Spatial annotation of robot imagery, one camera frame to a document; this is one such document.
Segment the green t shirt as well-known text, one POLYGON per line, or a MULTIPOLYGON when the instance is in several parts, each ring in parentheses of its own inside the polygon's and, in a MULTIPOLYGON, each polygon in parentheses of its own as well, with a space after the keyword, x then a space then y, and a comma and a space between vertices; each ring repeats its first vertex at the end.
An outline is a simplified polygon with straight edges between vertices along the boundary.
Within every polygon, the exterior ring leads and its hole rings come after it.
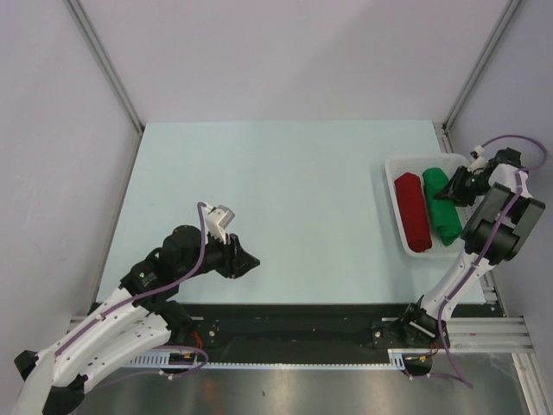
POLYGON ((432 231, 445 246, 451 246, 460 236, 462 225, 452 201, 434 200, 433 196, 448 184, 448 177, 439 168, 423 172, 423 192, 432 231))

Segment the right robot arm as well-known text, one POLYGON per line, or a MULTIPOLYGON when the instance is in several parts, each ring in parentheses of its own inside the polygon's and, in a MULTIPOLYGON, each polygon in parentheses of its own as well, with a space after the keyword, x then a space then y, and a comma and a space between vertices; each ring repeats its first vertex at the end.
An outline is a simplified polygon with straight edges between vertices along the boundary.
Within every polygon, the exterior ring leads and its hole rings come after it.
POLYGON ((545 210, 545 204, 528 191, 529 170, 519 151, 507 147, 489 160, 482 153, 482 148, 474 150, 474 162, 457 168, 431 194, 433 201, 476 209, 461 232, 463 247, 454 264, 400 320, 399 338, 410 348, 439 340, 467 288, 496 265, 513 259, 545 210))

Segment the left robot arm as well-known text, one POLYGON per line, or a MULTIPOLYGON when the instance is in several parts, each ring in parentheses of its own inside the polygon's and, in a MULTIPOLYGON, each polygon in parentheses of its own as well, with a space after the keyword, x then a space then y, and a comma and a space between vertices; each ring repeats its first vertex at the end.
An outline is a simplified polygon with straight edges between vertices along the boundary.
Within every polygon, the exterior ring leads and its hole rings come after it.
POLYGON ((236 279, 260 265, 236 234, 177 227, 77 327, 40 352, 14 360, 24 381, 15 414, 68 414, 109 374, 154 348, 196 336, 186 309, 173 300, 182 282, 215 271, 236 279))

